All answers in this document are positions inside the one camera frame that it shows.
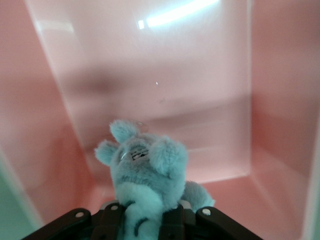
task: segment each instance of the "plush toy face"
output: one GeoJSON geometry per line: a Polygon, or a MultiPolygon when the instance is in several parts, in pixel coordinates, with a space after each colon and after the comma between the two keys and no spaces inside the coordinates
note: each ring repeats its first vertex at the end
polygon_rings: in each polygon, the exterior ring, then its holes
{"type": "Polygon", "coordinates": [[[116,120],[110,130],[117,143],[105,140],[95,153],[110,166],[115,191],[123,183],[148,186],[165,211],[174,208],[185,189],[186,148],[167,136],[140,133],[130,121],[116,120]]]}

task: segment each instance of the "blue plush toy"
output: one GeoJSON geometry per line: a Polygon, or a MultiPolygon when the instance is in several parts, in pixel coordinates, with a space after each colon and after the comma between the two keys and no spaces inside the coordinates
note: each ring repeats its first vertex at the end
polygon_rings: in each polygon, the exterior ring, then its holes
{"type": "Polygon", "coordinates": [[[96,158],[110,166],[115,197],[126,206],[118,239],[157,240],[162,214],[186,200],[192,210],[213,206],[199,184],[186,182],[187,150],[167,136],[140,133],[131,121],[116,120],[110,130],[117,143],[104,140],[96,158]]]}

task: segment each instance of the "metal screw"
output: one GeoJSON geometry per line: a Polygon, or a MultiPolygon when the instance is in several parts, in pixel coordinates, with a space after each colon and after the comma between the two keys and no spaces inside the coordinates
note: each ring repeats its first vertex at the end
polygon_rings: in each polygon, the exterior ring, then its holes
{"type": "Polygon", "coordinates": [[[207,208],[202,209],[202,213],[203,213],[203,215],[206,215],[206,216],[210,216],[211,215],[211,211],[209,209],[207,209],[207,208]]]}
{"type": "Polygon", "coordinates": [[[113,205],[112,207],[111,207],[111,210],[117,210],[118,209],[118,206],[117,205],[113,205]]]}
{"type": "Polygon", "coordinates": [[[85,213],[83,212],[83,211],[80,211],[80,212],[78,212],[76,215],[75,215],[75,217],[76,218],[81,218],[81,217],[83,217],[85,215],[85,213]]]}

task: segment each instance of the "stuffed animal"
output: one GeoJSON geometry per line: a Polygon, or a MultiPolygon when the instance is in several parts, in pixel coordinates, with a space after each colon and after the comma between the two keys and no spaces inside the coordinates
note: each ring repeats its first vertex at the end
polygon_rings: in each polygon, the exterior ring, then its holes
{"type": "Polygon", "coordinates": [[[157,240],[162,215],[188,201],[192,210],[213,206],[201,185],[186,182],[188,154],[185,146],[168,136],[141,133],[132,121],[110,125],[115,142],[104,140],[96,158],[110,166],[115,198],[126,207],[118,239],[157,240]]]}

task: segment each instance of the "pink box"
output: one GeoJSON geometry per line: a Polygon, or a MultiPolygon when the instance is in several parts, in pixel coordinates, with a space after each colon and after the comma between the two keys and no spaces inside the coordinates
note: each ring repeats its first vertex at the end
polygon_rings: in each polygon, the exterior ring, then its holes
{"type": "Polygon", "coordinates": [[[316,239],[319,16],[318,0],[3,0],[0,149],[30,219],[114,199],[93,149],[130,119],[184,143],[187,179],[263,239],[316,239]]]}

